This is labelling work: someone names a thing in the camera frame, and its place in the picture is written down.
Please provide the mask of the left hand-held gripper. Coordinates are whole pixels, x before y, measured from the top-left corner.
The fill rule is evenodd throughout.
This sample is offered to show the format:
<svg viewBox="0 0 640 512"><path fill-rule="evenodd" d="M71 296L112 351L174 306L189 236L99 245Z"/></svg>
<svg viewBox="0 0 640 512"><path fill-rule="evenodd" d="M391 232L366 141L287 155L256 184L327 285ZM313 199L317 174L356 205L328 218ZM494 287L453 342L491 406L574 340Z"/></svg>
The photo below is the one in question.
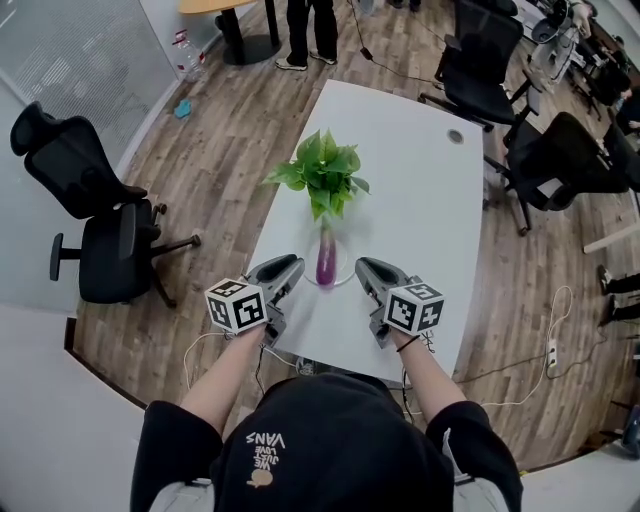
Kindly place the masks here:
<svg viewBox="0 0 640 512"><path fill-rule="evenodd" d="M225 278L204 292L214 326L239 335L265 325L265 340L273 345L286 329L278 301L291 292L304 274L304 259L285 254L267 260L248 274L248 282Z"/></svg>

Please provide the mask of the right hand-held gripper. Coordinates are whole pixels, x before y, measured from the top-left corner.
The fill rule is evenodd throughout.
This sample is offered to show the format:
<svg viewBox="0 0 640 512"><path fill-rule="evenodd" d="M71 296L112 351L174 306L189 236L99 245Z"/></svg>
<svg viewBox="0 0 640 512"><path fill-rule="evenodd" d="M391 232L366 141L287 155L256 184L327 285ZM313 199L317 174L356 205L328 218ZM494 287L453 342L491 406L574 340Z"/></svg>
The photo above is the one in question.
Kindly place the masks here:
<svg viewBox="0 0 640 512"><path fill-rule="evenodd" d="M391 340L391 328L425 339L433 336L445 304L443 294L373 257L358 258L355 274L364 292L380 303L371 314L370 330L382 349Z"/></svg>

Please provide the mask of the white round plate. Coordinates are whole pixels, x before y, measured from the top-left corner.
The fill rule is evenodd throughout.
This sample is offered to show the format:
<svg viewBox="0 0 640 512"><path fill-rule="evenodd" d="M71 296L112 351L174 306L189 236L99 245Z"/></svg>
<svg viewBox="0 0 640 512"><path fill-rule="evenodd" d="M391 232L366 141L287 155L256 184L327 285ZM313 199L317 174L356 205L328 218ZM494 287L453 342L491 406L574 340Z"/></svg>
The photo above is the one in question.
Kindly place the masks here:
<svg viewBox="0 0 640 512"><path fill-rule="evenodd" d="M347 282L354 273L354 262L349 253L348 247L338 238L335 239L336 249L336 271L335 271L335 286L340 286ZM304 255L305 261L305 278L313 285L317 286L316 270L317 261L320 251L320 239L313 238L306 245L306 253Z"/></svg>

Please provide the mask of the purple eggplant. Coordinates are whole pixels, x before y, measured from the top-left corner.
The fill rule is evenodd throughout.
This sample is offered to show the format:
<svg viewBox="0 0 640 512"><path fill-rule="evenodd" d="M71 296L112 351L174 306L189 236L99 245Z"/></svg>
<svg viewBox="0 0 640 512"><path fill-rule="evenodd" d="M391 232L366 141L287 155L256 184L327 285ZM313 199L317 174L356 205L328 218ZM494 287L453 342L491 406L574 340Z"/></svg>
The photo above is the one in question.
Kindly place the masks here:
<svg viewBox="0 0 640 512"><path fill-rule="evenodd" d="M336 281L336 241L330 226L320 229L316 262L316 282L320 287L331 288Z"/></svg>

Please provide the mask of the person's left forearm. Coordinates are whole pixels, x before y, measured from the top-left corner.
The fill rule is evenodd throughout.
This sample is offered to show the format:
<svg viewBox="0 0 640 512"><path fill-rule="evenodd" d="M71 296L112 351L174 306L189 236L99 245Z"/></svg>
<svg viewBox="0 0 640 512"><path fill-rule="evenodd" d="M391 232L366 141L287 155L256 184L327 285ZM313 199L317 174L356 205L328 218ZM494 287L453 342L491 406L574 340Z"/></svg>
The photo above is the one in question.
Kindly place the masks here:
<svg viewBox="0 0 640 512"><path fill-rule="evenodd" d="M222 435L239 396L251 361L265 334L265 324L237 336L191 387L180 407L204 420Z"/></svg>

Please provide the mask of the person's right forearm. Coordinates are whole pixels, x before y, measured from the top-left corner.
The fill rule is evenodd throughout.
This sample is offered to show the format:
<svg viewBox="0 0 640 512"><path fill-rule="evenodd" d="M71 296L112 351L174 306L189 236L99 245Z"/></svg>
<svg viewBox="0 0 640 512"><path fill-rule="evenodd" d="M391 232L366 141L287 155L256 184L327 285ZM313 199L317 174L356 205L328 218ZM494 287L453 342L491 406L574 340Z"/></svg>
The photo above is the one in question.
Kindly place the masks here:
<svg viewBox="0 0 640 512"><path fill-rule="evenodd" d="M395 328L390 330L390 336L396 350L413 337ZM440 367L422 340L416 340L399 356L427 423L448 406L466 400L461 389Z"/></svg>

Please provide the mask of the green leafy plant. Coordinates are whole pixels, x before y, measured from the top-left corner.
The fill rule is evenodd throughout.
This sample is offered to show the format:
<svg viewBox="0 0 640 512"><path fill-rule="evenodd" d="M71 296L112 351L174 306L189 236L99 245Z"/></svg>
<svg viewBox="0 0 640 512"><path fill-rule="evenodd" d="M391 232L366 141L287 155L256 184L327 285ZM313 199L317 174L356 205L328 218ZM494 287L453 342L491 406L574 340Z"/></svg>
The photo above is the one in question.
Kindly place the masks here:
<svg viewBox="0 0 640 512"><path fill-rule="evenodd" d="M369 183L357 175L361 169L357 146L338 145L329 129L300 142L294 156L277 164L262 183L306 191L315 221L325 215L342 218L347 202L359 192L370 193Z"/></svg>

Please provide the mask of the black printed cap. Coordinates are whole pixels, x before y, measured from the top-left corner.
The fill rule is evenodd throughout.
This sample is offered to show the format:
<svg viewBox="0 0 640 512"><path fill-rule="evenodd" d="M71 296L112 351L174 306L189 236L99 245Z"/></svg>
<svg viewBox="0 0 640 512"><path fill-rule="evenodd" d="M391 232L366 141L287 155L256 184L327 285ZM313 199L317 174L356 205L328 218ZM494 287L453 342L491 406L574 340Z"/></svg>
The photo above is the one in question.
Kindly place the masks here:
<svg viewBox="0 0 640 512"><path fill-rule="evenodd" d="M452 512L453 473L388 393L353 377L269 390L212 466L215 512Z"/></svg>

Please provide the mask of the black office chair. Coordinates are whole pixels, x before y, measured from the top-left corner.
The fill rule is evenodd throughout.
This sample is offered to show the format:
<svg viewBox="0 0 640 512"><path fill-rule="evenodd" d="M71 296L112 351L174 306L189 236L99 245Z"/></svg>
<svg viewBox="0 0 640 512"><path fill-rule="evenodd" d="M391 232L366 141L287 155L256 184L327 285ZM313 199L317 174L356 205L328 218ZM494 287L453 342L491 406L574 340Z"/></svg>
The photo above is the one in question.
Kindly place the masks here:
<svg viewBox="0 0 640 512"><path fill-rule="evenodd" d="M513 0L454 0L455 32L444 38L435 75L446 98L422 92L417 101L438 105L486 132L496 124L514 124L513 101L503 84L524 33L517 13Z"/></svg>
<svg viewBox="0 0 640 512"><path fill-rule="evenodd" d="M152 204L145 189L126 185L116 176L88 119L56 119L34 101L12 126L10 146L23 158L27 173L85 223L78 248L64 246L63 234L54 237L51 280L58 279L63 261L75 260L80 297L88 303L128 303L156 289L167 307L176 306L153 261L184 247L198 247L201 238L157 242L162 233L157 219L166 213L166 204Z"/></svg>
<svg viewBox="0 0 640 512"><path fill-rule="evenodd" d="M611 124L598 144L577 118L557 114L549 127L537 131L520 123L507 138L504 164L484 161L506 179L505 189L518 198L524 226L518 234L531 231L531 207L538 211L563 211L580 194L640 192L640 154L634 151L623 130L610 113Z"/></svg>

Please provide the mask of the black short-sleeved shirt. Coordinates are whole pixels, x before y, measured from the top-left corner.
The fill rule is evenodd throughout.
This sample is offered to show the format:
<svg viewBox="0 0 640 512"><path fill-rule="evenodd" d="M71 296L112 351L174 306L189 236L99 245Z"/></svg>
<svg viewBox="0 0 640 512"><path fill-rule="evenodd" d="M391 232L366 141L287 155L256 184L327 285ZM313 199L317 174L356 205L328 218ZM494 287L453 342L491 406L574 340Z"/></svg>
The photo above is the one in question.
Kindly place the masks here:
<svg viewBox="0 0 640 512"><path fill-rule="evenodd" d="M484 410L464 401L441 411L423 432L450 463L454 490L481 489L469 512L504 506L521 512L523 487L506 445L493 432ZM209 479L227 439L188 411L155 402L145 414L131 492L132 512L151 512L160 492L172 484Z"/></svg>

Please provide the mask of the round wooden table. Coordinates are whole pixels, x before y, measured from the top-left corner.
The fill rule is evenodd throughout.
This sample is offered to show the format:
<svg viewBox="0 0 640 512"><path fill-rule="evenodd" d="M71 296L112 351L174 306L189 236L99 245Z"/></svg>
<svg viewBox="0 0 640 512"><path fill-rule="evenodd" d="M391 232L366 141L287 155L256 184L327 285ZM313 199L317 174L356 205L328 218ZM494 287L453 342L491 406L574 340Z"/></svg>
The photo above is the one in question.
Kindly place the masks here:
<svg viewBox="0 0 640 512"><path fill-rule="evenodd" d="M244 37L236 8L254 2L264 3L269 33ZM274 0L179 0L178 11L183 15L219 13L215 24L227 42L223 53L226 64L256 64L272 58L281 48Z"/></svg>

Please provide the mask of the clear plastic water bottle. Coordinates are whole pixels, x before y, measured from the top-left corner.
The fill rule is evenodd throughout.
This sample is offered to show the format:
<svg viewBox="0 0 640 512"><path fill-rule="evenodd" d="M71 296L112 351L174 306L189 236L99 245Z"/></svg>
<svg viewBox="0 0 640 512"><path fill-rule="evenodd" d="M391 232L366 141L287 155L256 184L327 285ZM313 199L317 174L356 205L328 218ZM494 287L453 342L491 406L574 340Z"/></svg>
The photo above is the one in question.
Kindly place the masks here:
<svg viewBox="0 0 640 512"><path fill-rule="evenodd" d="M186 29L175 33L172 46L175 50L175 64L182 78L189 83L197 82L204 72L204 53L188 39Z"/></svg>

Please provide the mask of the white desk foot bar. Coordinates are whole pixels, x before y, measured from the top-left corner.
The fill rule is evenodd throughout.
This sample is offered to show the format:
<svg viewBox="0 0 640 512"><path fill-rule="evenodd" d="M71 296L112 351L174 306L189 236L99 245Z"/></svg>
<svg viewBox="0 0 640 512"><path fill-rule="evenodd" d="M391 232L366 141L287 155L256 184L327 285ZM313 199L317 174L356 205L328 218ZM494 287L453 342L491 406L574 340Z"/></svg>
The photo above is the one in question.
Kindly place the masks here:
<svg viewBox="0 0 640 512"><path fill-rule="evenodd" d="M634 232L617 232L614 234L611 234L609 236L606 236L604 238L601 238L599 240L596 240L594 242L591 242L587 245L585 245L583 247L583 253L584 254L591 254L594 252L597 252L599 250L603 250L617 242L620 242L622 240L625 240L627 238L629 238L630 236L634 235Z"/></svg>

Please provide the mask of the white and grey machine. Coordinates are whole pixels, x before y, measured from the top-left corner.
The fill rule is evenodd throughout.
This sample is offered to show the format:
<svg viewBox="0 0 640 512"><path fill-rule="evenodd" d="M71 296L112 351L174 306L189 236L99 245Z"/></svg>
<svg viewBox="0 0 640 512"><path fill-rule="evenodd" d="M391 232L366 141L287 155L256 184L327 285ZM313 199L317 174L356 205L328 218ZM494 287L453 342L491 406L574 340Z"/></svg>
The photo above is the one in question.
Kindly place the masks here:
<svg viewBox="0 0 640 512"><path fill-rule="evenodd" d="M553 0L546 8L545 18L532 31L537 46L530 62L546 88L562 79L575 47L591 37L591 18L597 13L589 0Z"/></svg>

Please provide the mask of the blue grey device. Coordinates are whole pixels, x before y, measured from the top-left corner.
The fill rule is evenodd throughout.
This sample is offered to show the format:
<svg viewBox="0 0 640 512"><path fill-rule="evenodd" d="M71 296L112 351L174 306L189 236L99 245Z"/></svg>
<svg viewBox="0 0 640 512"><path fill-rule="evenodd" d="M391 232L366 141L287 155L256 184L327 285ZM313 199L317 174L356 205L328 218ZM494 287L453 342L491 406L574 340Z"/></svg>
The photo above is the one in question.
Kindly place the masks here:
<svg viewBox="0 0 640 512"><path fill-rule="evenodd" d="M634 460L640 460L640 405L634 405L627 417L621 447Z"/></svg>

